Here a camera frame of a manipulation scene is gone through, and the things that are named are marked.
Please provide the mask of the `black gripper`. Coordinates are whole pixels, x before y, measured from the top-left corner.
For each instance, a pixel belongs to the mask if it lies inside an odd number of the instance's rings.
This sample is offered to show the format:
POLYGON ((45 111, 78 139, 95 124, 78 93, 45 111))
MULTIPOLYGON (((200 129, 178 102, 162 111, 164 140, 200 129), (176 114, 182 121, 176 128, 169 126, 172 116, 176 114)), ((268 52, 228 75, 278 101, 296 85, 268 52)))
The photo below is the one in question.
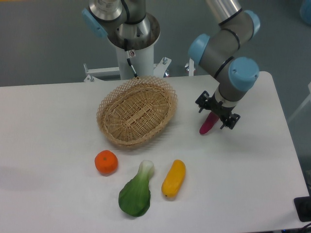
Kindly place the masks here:
POLYGON ((199 107, 199 113, 210 110, 208 121, 220 120, 223 123, 220 129, 227 127, 232 130, 241 118, 239 114, 232 113, 237 105, 236 101, 217 100, 215 96, 209 97, 207 91, 203 91, 195 103, 199 107))

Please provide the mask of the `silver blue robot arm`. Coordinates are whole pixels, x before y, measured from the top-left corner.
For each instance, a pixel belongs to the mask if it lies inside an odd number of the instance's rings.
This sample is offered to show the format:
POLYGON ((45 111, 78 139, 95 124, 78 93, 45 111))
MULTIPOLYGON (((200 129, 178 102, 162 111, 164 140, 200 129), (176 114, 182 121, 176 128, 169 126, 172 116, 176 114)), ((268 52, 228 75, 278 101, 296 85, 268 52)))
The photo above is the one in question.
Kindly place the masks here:
MULTIPOLYGON (((243 10, 236 0, 209 0, 207 4, 220 31, 214 36, 199 35, 188 51, 193 62, 219 83, 213 95, 203 92, 196 100, 201 110, 210 111, 200 134, 209 132, 218 120, 234 128, 240 116, 232 110, 259 76, 254 60, 233 56, 258 32, 258 16, 243 10)), ((154 74, 154 44, 160 27, 147 13, 145 1, 91 0, 82 16, 97 37, 107 38, 116 48, 122 79, 154 74)))

